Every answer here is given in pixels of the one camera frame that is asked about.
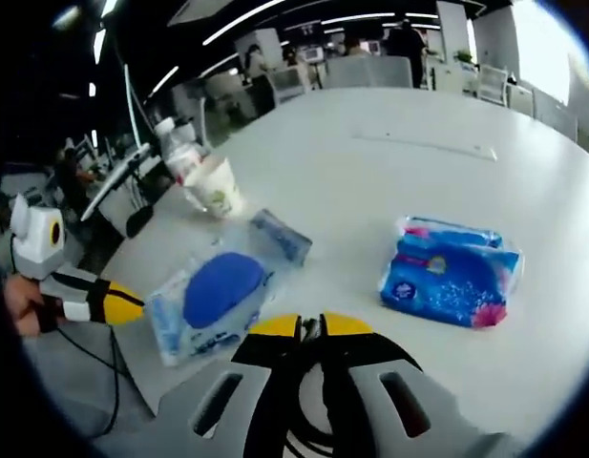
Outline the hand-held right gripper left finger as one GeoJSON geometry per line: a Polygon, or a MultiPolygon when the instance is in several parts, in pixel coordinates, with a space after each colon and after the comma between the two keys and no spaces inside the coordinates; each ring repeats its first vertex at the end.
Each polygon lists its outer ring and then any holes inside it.
{"type": "Polygon", "coordinates": [[[301,343],[302,318],[253,325],[231,360],[217,360],[162,397],[154,421],[131,440],[133,457],[243,457],[263,393],[301,343]]]}

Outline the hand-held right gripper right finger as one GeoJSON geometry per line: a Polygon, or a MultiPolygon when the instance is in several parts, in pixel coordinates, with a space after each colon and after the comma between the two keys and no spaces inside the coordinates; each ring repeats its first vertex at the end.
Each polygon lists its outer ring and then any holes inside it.
{"type": "Polygon", "coordinates": [[[363,321],[325,312],[320,347],[336,454],[476,457],[486,433],[402,347],[363,321]]]}

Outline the person's left hand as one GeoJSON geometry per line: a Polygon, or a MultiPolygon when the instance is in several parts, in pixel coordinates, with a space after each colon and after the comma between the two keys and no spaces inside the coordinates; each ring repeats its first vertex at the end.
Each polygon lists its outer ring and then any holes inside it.
{"type": "Polygon", "coordinates": [[[18,274],[7,277],[4,299],[11,319],[21,337],[37,337],[42,333],[36,309],[44,306],[39,285],[18,274]]]}

